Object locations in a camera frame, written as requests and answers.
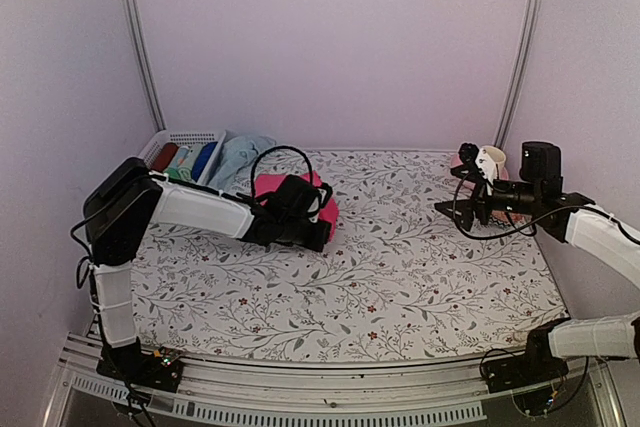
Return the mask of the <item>pink towel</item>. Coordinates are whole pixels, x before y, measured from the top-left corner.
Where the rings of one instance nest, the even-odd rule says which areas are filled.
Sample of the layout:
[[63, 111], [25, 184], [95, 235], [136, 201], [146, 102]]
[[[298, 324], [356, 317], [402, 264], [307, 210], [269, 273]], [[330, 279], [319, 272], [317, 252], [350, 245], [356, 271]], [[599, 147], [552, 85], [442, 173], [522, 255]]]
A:
[[[274, 193], [286, 178], [286, 174], [260, 174], [255, 180], [256, 194], [258, 197]], [[331, 224], [329, 240], [332, 241], [339, 216], [339, 208], [333, 196], [320, 210], [318, 219]]]

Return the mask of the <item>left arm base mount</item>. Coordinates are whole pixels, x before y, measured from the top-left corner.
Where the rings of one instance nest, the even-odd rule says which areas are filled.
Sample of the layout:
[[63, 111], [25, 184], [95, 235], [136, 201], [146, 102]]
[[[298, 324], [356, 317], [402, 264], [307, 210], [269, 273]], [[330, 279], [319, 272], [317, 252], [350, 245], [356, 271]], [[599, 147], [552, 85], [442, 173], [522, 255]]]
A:
[[178, 360], [166, 360], [144, 353], [137, 344], [125, 347], [102, 348], [96, 372], [132, 386], [176, 393], [184, 365]]

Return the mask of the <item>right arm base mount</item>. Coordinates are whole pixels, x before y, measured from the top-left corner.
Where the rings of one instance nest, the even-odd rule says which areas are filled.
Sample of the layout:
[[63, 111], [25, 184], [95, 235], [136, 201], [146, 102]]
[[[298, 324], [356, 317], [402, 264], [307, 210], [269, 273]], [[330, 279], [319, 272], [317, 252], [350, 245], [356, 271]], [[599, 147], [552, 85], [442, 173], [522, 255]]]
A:
[[533, 360], [526, 354], [484, 359], [479, 370], [490, 393], [548, 382], [569, 373], [568, 364], [562, 359]]

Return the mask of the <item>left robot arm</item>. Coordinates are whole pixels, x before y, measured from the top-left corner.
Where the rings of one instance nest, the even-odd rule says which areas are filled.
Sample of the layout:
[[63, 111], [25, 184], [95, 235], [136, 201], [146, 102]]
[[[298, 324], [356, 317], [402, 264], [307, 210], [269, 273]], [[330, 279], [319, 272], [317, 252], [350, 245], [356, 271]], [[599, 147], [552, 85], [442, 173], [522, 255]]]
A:
[[165, 223], [214, 232], [267, 247], [299, 246], [320, 252], [332, 224], [320, 211], [332, 195], [326, 184], [288, 175], [275, 191], [233, 196], [150, 170], [137, 157], [121, 163], [85, 200], [83, 244], [92, 273], [93, 304], [101, 319], [111, 366], [128, 381], [148, 373], [148, 359], [132, 345], [131, 268], [148, 227]]

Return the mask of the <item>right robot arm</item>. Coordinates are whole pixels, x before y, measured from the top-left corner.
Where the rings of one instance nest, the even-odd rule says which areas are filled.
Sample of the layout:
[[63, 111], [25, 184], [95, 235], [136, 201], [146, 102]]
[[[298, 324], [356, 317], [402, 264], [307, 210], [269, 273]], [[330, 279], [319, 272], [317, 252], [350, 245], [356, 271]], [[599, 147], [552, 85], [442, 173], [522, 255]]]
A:
[[[529, 217], [527, 228], [544, 230], [561, 243], [599, 259], [633, 285], [639, 283], [639, 232], [592, 199], [563, 190], [561, 150], [543, 141], [521, 146], [520, 178], [502, 180], [489, 153], [471, 143], [461, 145], [460, 165], [451, 173], [460, 183], [474, 185], [467, 199], [435, 204], [466, 238], [475, 236], [475, 222], [486, 225], [494, 212]], [[517, 374], [537, 383], [552, 371], [556, 359], [639, 356], [639, 315], [630, 313], [596, 319], [559, 319], [529, 332], [527, 353], [517, 362]]]

